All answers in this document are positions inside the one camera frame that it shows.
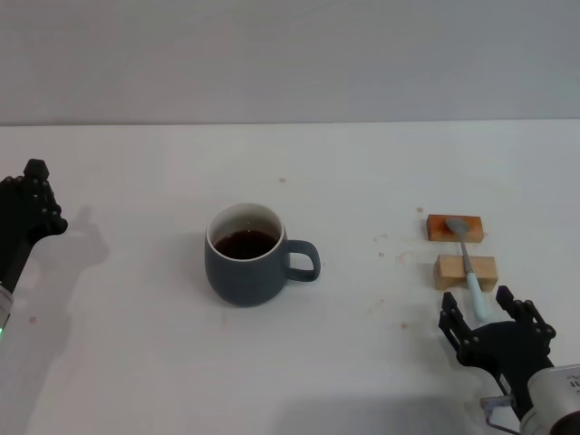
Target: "mug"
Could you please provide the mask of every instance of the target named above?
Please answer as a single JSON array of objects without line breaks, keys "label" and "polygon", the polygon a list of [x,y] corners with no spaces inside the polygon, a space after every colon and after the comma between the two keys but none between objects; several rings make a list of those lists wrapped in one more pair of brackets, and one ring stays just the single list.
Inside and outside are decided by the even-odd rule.
[{"label": "mug", "polygon": [[[240,231],[256,231],[276,240],[274,247],[255,258],[237,259],[216,249],[216,244]],[[311,270],[289,266],[290,253],[309,256]],[[311,282],[320,275],[320,257],[314,245],[288,240],[282,220],[258,204],[236,204],[220,211],[209,223],[205,245],[206,275],[216,293],[236,306],[256,306],[269,301],[287,280]]]}]

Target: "light blue spoon handle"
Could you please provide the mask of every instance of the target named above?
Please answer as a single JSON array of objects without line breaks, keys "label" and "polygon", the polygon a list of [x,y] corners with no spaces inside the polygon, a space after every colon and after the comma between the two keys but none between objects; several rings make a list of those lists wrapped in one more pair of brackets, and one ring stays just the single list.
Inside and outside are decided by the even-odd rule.
[{"label": "light blue spoon handle", "polygon": [[475,316],[480,322],[485,322],[488,319],[488,305],[479,288],[478,278],[473,272],[468,273],[468,289],[471,293]]}]

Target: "spoon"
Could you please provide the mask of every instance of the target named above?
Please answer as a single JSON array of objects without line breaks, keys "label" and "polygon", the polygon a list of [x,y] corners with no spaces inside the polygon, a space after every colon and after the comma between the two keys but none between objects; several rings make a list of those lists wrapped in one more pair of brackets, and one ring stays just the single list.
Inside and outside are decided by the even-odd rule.
[{"label": "spoon", "polygon": [[461,243],[461,251],[463,252],[463,264],[465,265],[465,273],[468,279],[468,289],[471,293],[471,302],[473,304],[473,311],[480,322],[484,322],[488,318],[488,308],[486,300],[481,293],[478,278],[473,272],[473,266],[469,261],[468,250],[465,247],[465,235],[469,231],[469,224],[459,217],[448,217],[445,219],[445,224],[453,233],[459,236]]}]

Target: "dark liquid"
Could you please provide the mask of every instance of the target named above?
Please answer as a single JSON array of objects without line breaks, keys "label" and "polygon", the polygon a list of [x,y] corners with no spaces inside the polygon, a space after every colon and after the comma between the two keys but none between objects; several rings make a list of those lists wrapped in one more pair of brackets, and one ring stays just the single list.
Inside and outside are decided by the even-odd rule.
[{"label": "dark liquid", "polygon": [[237,231],[219,240],[215,246],[217,251],[229,258],[248,260],[262,256],[272,249],[277,239],[254,229]]}]

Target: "table surface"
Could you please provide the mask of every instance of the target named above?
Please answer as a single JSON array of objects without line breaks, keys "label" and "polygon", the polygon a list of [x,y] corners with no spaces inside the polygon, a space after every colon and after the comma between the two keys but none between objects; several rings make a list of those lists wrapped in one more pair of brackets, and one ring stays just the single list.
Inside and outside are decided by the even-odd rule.
[{"label": "table surface", "polygon": [[[470,253],[555,327],[554,364],[577,363],[579,137],[580,121],[0,129],[2,177],[46,160],[70,222],[14,292],[0,433],[496,433],[478,402],[498,387],[437,328],[433,264],[459,246],[424,222],[482,216]],[[313,242],[319,280],[222,303],[204,228],[236,202]]]}]

